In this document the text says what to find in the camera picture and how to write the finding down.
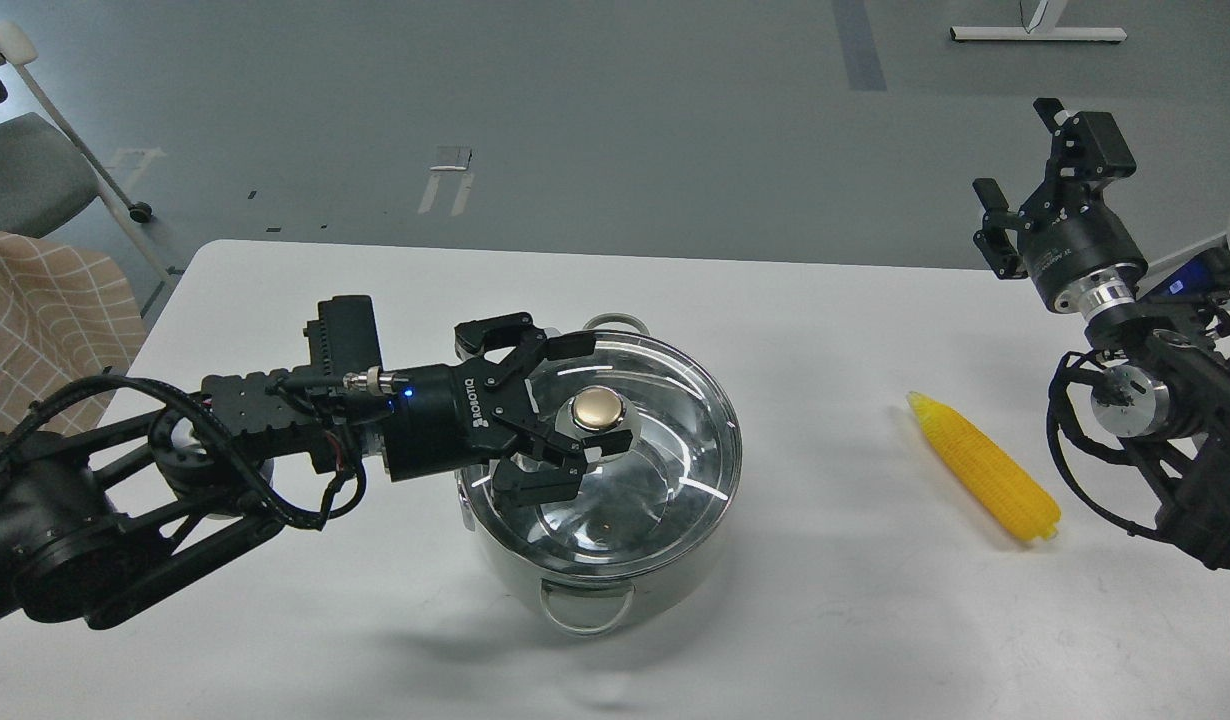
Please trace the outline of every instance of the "cable connector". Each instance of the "cable connector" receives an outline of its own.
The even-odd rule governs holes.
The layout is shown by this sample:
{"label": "cable connector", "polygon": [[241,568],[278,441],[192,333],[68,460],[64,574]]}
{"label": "cable connector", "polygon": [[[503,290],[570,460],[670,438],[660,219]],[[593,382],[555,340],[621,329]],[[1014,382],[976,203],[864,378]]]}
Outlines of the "cable connector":
{"label": "cable connector", "polygon": [[349,393],[370,393],[376,398],[391,398],[401,393],[401,388],[410,382],[399,370],[385,370],[374,366],[364,373],[349,373],[344,375],[344,389]]}

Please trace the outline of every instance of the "chair leg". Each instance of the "chair leg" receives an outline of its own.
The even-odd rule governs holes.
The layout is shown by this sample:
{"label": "chair leg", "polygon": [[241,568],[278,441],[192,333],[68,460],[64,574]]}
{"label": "chair leg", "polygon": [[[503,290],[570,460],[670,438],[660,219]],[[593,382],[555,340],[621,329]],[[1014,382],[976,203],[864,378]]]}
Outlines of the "chair leg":
{"label": "chair leg", "polygon": [[80,150],[81,154],[86,158],[86,161],[89,161],[91,167],[95,169],[95,172],[98,174],[100,178],[102,178],[105,183],[107,183],[108,187],[112,188],[113,194],[116,194],[117,199],[121,201],[122,204],[125,207],[125,210],[127,213],[130,214],[132,220],[135,220],[138,223],[148,223],[150,219],[153,219],[153,208],[149,208],[146,202],[132,202],[130,197],[125,196],[125,192],[122,191],[122,187],[118,186],[113,176],[108,174],[108,169],[106,169],[105,165],[100,162],[97,158],[95,158],[93,151],[90,151],[90,146],[86,146],[86,143],[81,140],[81,137],[77,135],[77,132],[73,129],[71,124],[68,123],[68,119],[63,117],[63,113],[59,113],[59,108],[57,108],[54,106],[54,102],[52,102],[50,98],[47,97],[46,91],[42,90],[41,85],[38,85],[38,81],[36,81],[33,74],[30,73],[30,69],[27,69],[25,65],[15,65],[15,70],[20,73],[20,78],[22,79],[22,81],[25,81],[25,85],[30,87],[30,91],[33,92],[33,96],[38,98],[38,105],[42,105],[42,108],[47,111],[48,114],[50,114],[50,118],[54,121],[54,123],[57,123],[59,129],[62,129],[62,132],[65,133],[68,140],[71,140],[74,145],[77,146],[77,150]]}
{"label": "chair leg", "polygon": [[171,273],[167,270],[169,266],[157,257],[157,252],[154,252],[153,247],[148,246],[148,242],[144,242],[144,236],[141,236],[138,229],[132,226],[129,220],[123,217],[125,215],[125,212],[112,188],[109,188],[106,183],[98,183],[98,198],[103,201],[105,208],[108,208],[108,213],[113,217],[117,225],[122,228],[122,231],[125,233],[125,236],[130,239],[135,250],[139,250],[140,255],[143,255],[144,258],[148,260],[148,263],[153,266],[154,272],[157,272],[157,277],[162,278],[162,282],[169,286],[175,284],[175,278],[171,277]]}

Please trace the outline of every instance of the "pot lid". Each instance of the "pot lid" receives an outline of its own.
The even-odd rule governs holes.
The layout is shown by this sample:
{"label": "pot lid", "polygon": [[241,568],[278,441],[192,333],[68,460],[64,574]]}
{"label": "pot lid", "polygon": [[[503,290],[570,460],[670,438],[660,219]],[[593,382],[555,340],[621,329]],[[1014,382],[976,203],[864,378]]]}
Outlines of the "pot lid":
{"label": "pot lid", "polygon": [[658,569],[720,523],[739,482],[739,425],[701,366],[641,334],[597,331],[593,354],[541,364],[531,388],[558,432],[635,439],[566,502],[497,510],[488,468],[461,470],[474,514],[501,544],[542,569],[605,578]]}

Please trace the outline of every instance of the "robotic arm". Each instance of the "robotic arm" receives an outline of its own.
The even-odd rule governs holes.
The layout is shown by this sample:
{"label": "robotic arm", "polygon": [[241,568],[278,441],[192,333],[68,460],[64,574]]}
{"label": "robotic arm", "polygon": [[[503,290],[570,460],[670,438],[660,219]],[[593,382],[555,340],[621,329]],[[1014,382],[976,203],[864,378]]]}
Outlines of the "robotic arm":
{"label": "robotic arm", "polygon": [[[455,327],[461,364],[405,370],[383,369],[369,297],[321,302],[304,332],[309,366],[212,375],[193,395],[148,379],[85,378],[0,434],[0,619],[22,607],[43,623],[121,624],[283,528],[322,529],[353,510],[365,492],[362,458],[374,452],[394,480],[502,459],[492,476],[496,502],[523,506],[573,498],[593,462],[632,443],[627,430],[566,437],[534,406],[528,375],[542,361],[589,354],[593,332],[550,337],[525,313],[465,322]],[[499,363],[483,357],[509,347]],[[73,437],[39,430],[68,406],[118,388],[164,406]],[[140,438],[121,459],[90,468],[95,452]],[[272,487],[273,457],[294,454],[332,473],[317,510]],[[510,460],[519,454],[541,469],[522,470]],[[149,465],[176,500],[123,514],[107,492]],[[349,481],[353,495],[336,507]],[[184,546],[207,516],[232,521]]]}
{"label": "robotic arm", "polygon": [[[1059,100],[1034,110],[1050,132],[1043,183],[1010,210],[994,178],[973,183],[984,206],[975,245],[999,278],[1032,278],[1050,313],[1081,313],[1091,351],[1064,356],[1050,382],[1046,427],[1068,486],[1133,537],[1166,542],[1230,569],[1230,359],[1215,341],[1230,334],[1230,256],[1212,249],[1160,287],[1137,292],[1148,265],[1103,190],[1135,172],[1112,114],[1069,113]],[[1005,231],[1017,233],[1017,242]],[[1091,388],[1091,407],[1121,447],[1082,432],[1068,389]],[[1133,466],[1155,492],[1155,528],[1132,523],[1090,498],[1068,469],[1063,433],[1079,450]],[[1194,438],[1196,455],[1172,439]]]}

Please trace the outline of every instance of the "gray floor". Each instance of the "gray floor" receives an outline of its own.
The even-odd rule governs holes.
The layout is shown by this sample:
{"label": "gray floor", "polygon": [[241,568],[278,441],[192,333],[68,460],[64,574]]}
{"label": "gray floor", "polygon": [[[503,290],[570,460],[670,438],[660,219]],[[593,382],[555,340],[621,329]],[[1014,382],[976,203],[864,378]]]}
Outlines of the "gray floor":
{"label": "gray floor", "polygon": [[[1140,169],[1107,196],[1149,258],[1220,231],[1230,0],[1073,1],[1064,25],[1121,26],[1122,46],[950,41],[950,25],[1018,12],[0,0],[100,159],[164,153],[130,191],[176,265],[214,238],[258,238],[980,268],[970,180],[995,176],[1012,202],[1036,187],[1039,95],[1113,111]],[[0,122],[34,110],[1,74]],[[474,148],[455,217],[459,177],[418,213],[439,145]],[[157,286],[98,202],[53,238],[112,254],[140,300]]]}

